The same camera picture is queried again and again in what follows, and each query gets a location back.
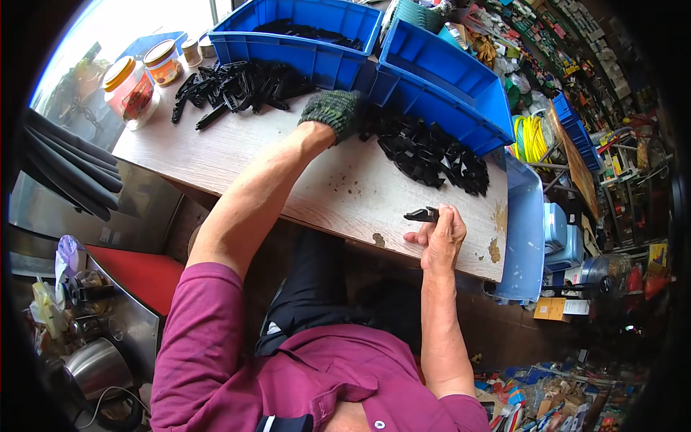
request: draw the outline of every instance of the wooden table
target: wooden table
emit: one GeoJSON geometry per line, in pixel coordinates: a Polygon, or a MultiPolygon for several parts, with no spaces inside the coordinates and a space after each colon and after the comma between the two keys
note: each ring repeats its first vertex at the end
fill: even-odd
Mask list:
{"type": "MultiPolygon", "coordinates": [[[[187,104],[172,124],[174,95],[179,84],[159,88],[160,103],[137,131],[125,130],[115,145],[116,158],[158,173],[185,187],[220,196],[259,149],[295,128],[309,95],[292,101],[290,111],[265,107],[226,114],[204,131],[195,123],[211,111],[187,104]]],[[[426,205],[458,206],[468,227],[456,268],[476,277],[501,281],[507,239],[507,175],[489,157],[487,197],[468,195],[444,184],[440,190],[415,182],[400,172],[379,148],[376,138],[357,136],[317,157],[298,179],[281,212],[283,218],[340,237],[375,244],[420,257],[422,248],[403,240],[420,224],[403,219],[426,205]]]]}

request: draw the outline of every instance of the orange label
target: orange label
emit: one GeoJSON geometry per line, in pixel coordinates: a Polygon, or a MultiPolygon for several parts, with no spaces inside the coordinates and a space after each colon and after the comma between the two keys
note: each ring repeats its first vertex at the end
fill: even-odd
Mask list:
{"type": "Polygon", "coordinates": [[[178,69],[175,61],[173,59],[157,66],[156,68],[149,69],[153,80],[156,84],[166,84],[167,82],[173,81],[178,76],[178,69]]]}
{"type": "Polygon", "coordinates": [[[153,84],[146,73],[142,74],[142,79],[132,89],[132,92],[122,100],[125,108],[125,118],[135,119],[139,117],[142,109],[149,104],[153,96],[153,84]]]}

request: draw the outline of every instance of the stainless steel pot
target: stainless steel pot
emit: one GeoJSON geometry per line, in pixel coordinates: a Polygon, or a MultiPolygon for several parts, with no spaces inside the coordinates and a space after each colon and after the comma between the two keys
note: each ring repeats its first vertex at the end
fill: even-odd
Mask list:
{"type": "MultiPolygon", "coordinates": [[[[98,399],[111,386],[129,388],[133,385],[127,363],[117,348],[103,337],[76,350],[65,363],[65,371],[87,400],[98,399]]],[[[110,390],[104,400],[119,393],[110,390]]]]}

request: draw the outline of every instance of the black pants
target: black pants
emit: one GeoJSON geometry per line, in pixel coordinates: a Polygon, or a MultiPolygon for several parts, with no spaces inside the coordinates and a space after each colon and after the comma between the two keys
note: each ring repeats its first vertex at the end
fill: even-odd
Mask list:
{"type": "Polygon", "coordinates": [[[384,280],[362,288],[348,305],[345,241],[314,229],[300,234],[290,273],[264,318],[256,355],[271,355],[286,339],[319,326],[354,323],[388,331],[419,354],[419,286],[384,280]]]}

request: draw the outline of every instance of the fingers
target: fingers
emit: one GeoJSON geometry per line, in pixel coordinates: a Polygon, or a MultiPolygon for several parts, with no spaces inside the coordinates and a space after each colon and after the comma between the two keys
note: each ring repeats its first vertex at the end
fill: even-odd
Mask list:
{"type": "Polygon", "coordinates": [[[463,218],[461,217],[461,214],[456,206],[452,205],[451,209],[453,210],[453,231],[456,234],[465,236],[466,223],[463,221],[463,218]]]}
{"type": "Polygon", "coordinates": [[[434,230],[435,235],[448,236],[453,232],[453,210],[448,204],[439,205],[439,220],[434,230]]]}
{"type": "Polygon", "coordinates": [[[406,233],[403,239],[426,247],[432,235],[441,237],[451,237],[452,234],[464,235],[466,225],[456,206],[442,203],[437,206],[437,209],[439,220],[436,224],[425,222],[418,232],[406,233]]]}
{"type": "Polygon", "coordinates": [[[409,232],[403,235],[403,239],[410,243],[417,243],[418,245],[426,247],[429,244],[429,238],[434,232],[435,224],[425,222],[420,227],[418,232],[409,232]]]}

